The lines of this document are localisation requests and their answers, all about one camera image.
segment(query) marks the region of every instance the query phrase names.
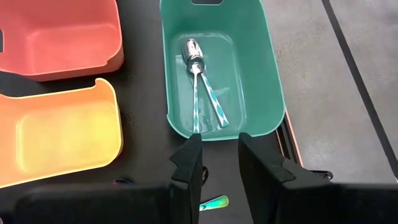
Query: metal spoon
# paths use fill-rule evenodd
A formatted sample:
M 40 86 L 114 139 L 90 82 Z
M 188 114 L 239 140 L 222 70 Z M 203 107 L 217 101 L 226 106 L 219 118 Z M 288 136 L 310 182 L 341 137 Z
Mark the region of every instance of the metal spoon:
M 183 57 L 185 59 L 185 62 L 187 63 L 187 69 L 189 72 L 193 73 L 193 95 L 194 95 L 194 100 L 193 100 L 193 120 L 194 120 L 194 126 L 193 130 L 195 132 L 195 115 L 198 113 L 195 113 L 195 99 L 197 103 L 197 75 L 201 75 L 201 78 L 205 84 L 207 94 L 210 97 L 211 105 L 213 105 L 213 109 L 217 114 L 218 122 L 220 123 L 220 126 L 223 128 L 227 125 L 229 125 L 228 120 L 226 119 L 226 116 L 224 114 L 223 109 L 221 108 L 220 103 L 217 100 L 216 94 L 214 93 L 213 89 L 210 86 L 210 83 L 204 74 L 205 71 L 205 63 L 203 60 L 203 52 L 201 51 L 198 42 L 195 39 L 187 39 L 187 41 L 183 45 Z

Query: plastic bin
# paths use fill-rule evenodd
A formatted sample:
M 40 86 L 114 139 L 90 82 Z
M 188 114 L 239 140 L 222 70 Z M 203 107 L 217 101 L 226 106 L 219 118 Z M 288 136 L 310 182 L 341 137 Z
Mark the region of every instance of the plastic bin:
M 220 128 L 202 81 L 198 81 L 199 120 L 204 141 L 237 139 L 240 132 L 261 136 L 275 130 L 285 113 L 282 87 L 266 17 L 259 0 L 160 4 L 167 119 L 184 137 L 192 134 L 193 76 L 182 58 L 182 44 L 200 44 L 210 85 L 229 126 Z
M 116 95 L 101 78 L 80 90 L 0 95 L 0 188 L 103 167 L 123 139 Z
M 0 70 L 37 81 L 112 72 L 124 60 L 115 0 L 1 0 L 0 30 Z

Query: gray floor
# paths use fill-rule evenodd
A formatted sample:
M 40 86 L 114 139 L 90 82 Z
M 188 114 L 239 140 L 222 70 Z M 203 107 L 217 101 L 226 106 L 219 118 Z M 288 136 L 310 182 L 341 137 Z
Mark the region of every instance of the gray floor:
M 398 149 L 398 2 L 331 3 Z M 304 166 L 332 171 L 335 182 L 396 182 L 321 0 L 264 7 Z

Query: spoon handle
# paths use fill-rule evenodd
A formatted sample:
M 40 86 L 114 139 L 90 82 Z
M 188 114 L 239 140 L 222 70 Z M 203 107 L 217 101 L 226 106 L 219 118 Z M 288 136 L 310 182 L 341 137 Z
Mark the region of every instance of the spoon handle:
M 205 83 L 205 87 L 207 90 L 207 93 L 210 97 L 211 104 L 213 105 L 214 111 L 217 114 L 218 122 L 220 122 L 221 127 L 226 127 L 229 125 L 228 120 L 226 119 L 226 116 L 224 114 L 223 109 L 221 108 L 220 103 L 217 100 L 216 94 L 214 93 L 213 89 L 210 86 L 210 83 L 204 73 L 201 73 L 201 78 L 203 79 L 203 82 Z
M 198 74 L 193 74 L 193 133 L 199 132 Z
M 222 195 L 220 197 L 214 198 L 213 200 L 201 203 L 199 206 L 199 211 L 225 208 L 228 206 L 228 204 L 229 204 L 228 197 L 226 195 Z

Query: cutlery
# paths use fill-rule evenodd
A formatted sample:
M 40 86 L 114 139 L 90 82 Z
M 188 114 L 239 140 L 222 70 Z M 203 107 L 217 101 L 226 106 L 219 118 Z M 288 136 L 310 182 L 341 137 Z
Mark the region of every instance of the cutlery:
M 229 199 L 226 195 L 219 196 L 207 202 L 203 202 L 199 206 L 199 211 L 212 210 L 217 208 L 225 208 L 229 204 Z
M 217 114 L 220 126 L 226 127 L 229 122 L 217 100 L 216 94 L 210 86 L 210 83 L 204 74 L 205 63 L 203 59 L 203 52 L 195 39 L 187 39 L 183 45 L 183 57 L 187 63 L 187 70 L 193 74 L 193 132 L 199 133 L 199 119 L 198 119 L 198 90 L 197 90 L 197 76 L 200 75 L 205 84 L 206 91 L 210 97 L 211 105 Z

